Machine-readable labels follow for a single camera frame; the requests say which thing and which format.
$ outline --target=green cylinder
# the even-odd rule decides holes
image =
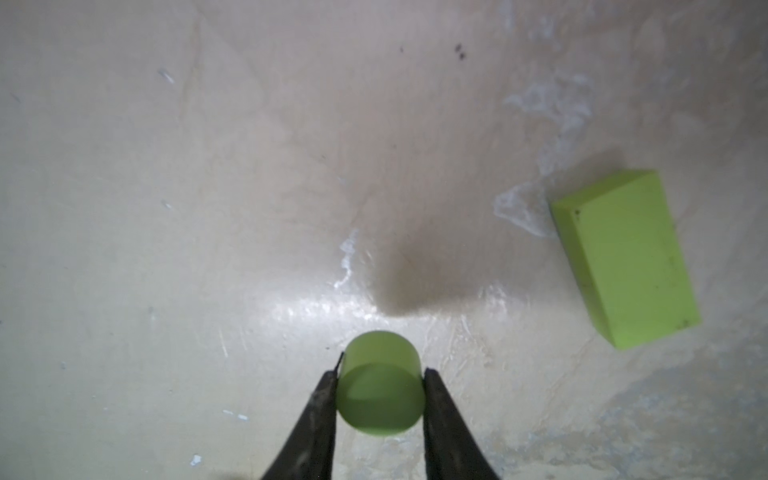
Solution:
[[[419,353],[397,333],[368,332],[344,351],[336,407],[352,427],[369,435],[395,435],[424,412]]]

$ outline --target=scratched surface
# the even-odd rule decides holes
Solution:
[[[371,329],[503,478],[768,478],[767,32],[764,0],[0,5],[0,478],[259,478]],[[703,325],[618,353],[546,204],[622,167],[660,171]],[[420,426],[337,435],[337,478],[424,476]]]

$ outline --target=white residue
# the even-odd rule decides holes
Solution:
[[[224,334],[221,332],[221,327],[219,327],[219,342],[221,343],[221,350],[224,352],[224,358],[230,358],[230,353],[227,351],[227,346],[224,345]]]
[[[525,182],[497,195],[493,200],[493,214],[537,237],[558,235],[540,181]]]
[[[335,289],[339,289],[342,285],[347,283],[352,276],[352,257],[355,255],[355,243],[357,242],[358,232],[358,229],[352,230],[349,237],[339,245],[341,251],[344,252],[344,258],[341,259],[341,267],[346,270],[346,274],[344,275],[344,278],[333,284],[333,288]]]
[[[176,81],[174,80],[174,78],[170,76],[170,73],[168,73],[168,70],[166,70],[165,68],[161,68],[160,70],[158,70],[158,71],[157,71],[157,73],[159,73],[159,74],[160,74],[160,76],[161,76],[162,78],[165,78],[165,80],[166,80],[166,81],[167,81],[169,84],[174,84],[174,83],[176,83]]]
[[[555,51],[560,51],[562,45],[560,45],[560,42],[557,40],[555,33],[556,24],[554,18],[544,16],[538,19],[538,25],[535,24],[535,26],[528,31],[528,40],[548,43]]]
[[[549,118],[560,128],[558,136],[541,149],[537,158],[539,173],[547,175],[568,167],[574,148],[592,118],[592,82],[581,74],[556,74],[548,81],[535,83],[523,94],[509,95],[504,104],[514,105],[527,114]]]
[[[592,82],[581,74],[553,78],[532,84],[523,94],[509,95],[504,104],[514,105],[527,114],[552,120],[559,128],[557,137],[538,153],[536,164],[544,177],[571,166],[574,150],[592,118]],[[549,213],[544,179],[519,184],[499,194],[493,213],[539,237],[556,237]]]
[[[491,311],[499,311],[500,313],[503,313],[504,316],[508,313],[507,298],[507,293],[502,286],[497,283],[482,286],[478,291],[478,299],[485,301],[486,308]]]

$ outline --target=green foam block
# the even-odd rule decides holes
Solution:
[[[622,171],[551,210],[592,323],[616,348],[701,323],[655,171]]]

